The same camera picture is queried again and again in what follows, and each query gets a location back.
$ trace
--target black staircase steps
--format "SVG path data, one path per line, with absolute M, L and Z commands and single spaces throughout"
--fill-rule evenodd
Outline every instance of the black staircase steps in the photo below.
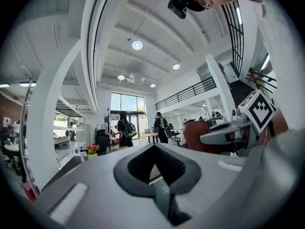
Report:
M 231 94 L 236 107 L 240 105 L 251 92 L 255 91 L 255 89 L 241 81 L 230 83 L 230 87 L 232 88 Z

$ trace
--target white cable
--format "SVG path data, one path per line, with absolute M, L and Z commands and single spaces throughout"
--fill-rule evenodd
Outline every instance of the white cable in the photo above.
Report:
M 163 184 L 162 179 L 160 179 L 160 181 L 161 181 L 162 185 L 163 185 L 165 188 L 167 188 L 168 190 L 170 190 L 166 185 Z

